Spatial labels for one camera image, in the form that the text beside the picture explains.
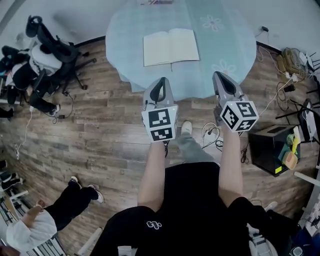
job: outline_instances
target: flower pattern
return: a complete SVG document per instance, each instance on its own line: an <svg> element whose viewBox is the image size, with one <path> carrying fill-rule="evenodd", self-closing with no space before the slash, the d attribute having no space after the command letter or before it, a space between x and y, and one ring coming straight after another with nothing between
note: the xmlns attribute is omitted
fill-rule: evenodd
<svg viewBox="0 0 320 256"><path fill-rule="evenodd" d="M220 59L220 65L212 64L211 68L213 71L220 71L222 73L225 73L235 81L238 80L238 77L235 75L235 71L237 70L236 66L228 65L224 59Z"/></svg>
<svg viewBox="0 0 320 256"><path fill-rule="evenodd" d="M201 17L201 21L203 21L204 28L211 28L212 31L218 32L219 30L223 30L225 26L221 23L220 18L213 18L211 15L207 15L206 17Z"/></svg>

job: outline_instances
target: gray pants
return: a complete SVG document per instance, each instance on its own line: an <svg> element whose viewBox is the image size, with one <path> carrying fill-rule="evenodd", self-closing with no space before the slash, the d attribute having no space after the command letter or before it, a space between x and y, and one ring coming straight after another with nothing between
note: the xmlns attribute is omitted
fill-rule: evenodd
<svg viewBox="0 0 320 256"><path fill-rule="evenodd" d="M176 144L182 153L185 163L216 162L187 132L182 133L181 136L176 139Z"/></svg>

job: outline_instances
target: open notebook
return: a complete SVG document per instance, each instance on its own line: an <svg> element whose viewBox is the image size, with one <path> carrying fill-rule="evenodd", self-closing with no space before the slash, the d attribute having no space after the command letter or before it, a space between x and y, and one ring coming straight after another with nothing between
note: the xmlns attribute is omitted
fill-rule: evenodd
<svg viewBox="0 0 320 256"><path fill-rule="evenodd" d="M193 30L174 28L143 37L144 66L198 61L199 54Z"/></svg>

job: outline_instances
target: black and white marker cube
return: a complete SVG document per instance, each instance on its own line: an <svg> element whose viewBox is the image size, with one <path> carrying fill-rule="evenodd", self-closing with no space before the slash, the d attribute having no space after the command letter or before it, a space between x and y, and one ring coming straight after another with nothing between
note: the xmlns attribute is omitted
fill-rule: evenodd
<svg viewBox="0 0 320 256"><path fill-rule="evenodd" d="M151 142L176 138L178 105L142 111L142 120Z"/></svg>
<svg viewBox="0 0 320 256"><path fill-rule="evenodd" d="M259 119L252 101L228 101L220 117L233 132L249 131Z"/></svg>

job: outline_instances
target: black box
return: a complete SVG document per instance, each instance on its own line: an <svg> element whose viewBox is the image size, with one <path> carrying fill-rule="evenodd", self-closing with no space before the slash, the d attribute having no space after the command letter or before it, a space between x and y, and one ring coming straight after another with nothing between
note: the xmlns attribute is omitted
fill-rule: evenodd
<svg viewBox="0 0 320 256"><path fill-rule="evenodd" d="M252 164L277 177L286 170L286 167L278 159L287 136L294 133L296 125L273 125L258 132L250 132L248 135ZM300 144L297 148L297 158L300 159Z"/></svg>

